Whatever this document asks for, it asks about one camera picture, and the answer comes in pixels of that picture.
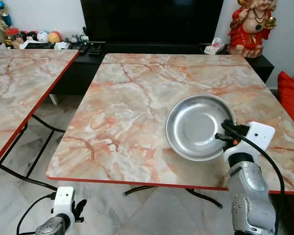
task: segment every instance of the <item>tv stand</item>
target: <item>tv stand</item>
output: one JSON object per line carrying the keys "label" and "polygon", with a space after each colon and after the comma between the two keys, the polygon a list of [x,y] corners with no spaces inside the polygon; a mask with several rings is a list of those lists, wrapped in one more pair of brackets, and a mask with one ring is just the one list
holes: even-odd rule
{"label": "tv stand", "polygon": [[[99,55],[90,56],[88,54],[90,49],[85,54],[79,55],[50,93],[85,95],[107,53],[204,54],[204,49],[205,45],[102,44],[102,51]],[[228,53],[226,49],[223,49],[220,54],[227,55]],[[274,66],[263,55],[255,59],[246,60],[263,82],[266,82]]]}

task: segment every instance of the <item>stainless steel bowl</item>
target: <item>stainless steel bowl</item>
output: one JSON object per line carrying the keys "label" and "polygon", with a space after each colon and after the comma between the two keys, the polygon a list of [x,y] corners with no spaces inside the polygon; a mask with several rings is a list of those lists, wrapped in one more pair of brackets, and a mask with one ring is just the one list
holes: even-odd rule
{"label": "stainless steel bowl", "polygon": [[191,161],[208,161],[223,152],[224,142],[215,139],[224,134],[221,123],[235,122],[230,106],[220,97],[194,95],[176,104],[166,121],[166,134],[172,149]]}

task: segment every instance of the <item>table top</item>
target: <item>table top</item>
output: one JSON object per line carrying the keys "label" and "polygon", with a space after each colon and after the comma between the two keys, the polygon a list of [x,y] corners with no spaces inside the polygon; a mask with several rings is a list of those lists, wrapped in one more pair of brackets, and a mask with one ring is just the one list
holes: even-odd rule
{"label": "table top", "polygon": [[[222,157],[192,162],[165,136],[171,108],[195,94],[214,94],[237,122],[275,127],[267,150],[294,193],[294,122],[247,61],[235,55],[107,54],[46,170],[54,180],[225,189]],[[271,192],[278,178],[259,165]]]}
{"label": "table top", "polygon": [[0,157],[78,55],[77,50],[0,50]]}

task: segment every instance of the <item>black tv screen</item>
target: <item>black tv screen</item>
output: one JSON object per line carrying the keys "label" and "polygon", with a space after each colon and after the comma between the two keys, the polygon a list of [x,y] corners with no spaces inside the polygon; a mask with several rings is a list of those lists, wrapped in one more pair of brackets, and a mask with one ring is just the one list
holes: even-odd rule
{"label": "black tv screen", "polygon": [[213,40],[223,0],[81,0],[90,41],[197,44]]}

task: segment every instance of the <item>red pillow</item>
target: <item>red pillow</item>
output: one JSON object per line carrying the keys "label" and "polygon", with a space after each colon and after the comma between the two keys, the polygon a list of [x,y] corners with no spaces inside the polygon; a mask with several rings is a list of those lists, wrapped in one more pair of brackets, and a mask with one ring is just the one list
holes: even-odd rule
{"label": "red pillow", "polygon": [[294,121],[294,79],[283,71],[278,77],[278,91],[281,105]]}

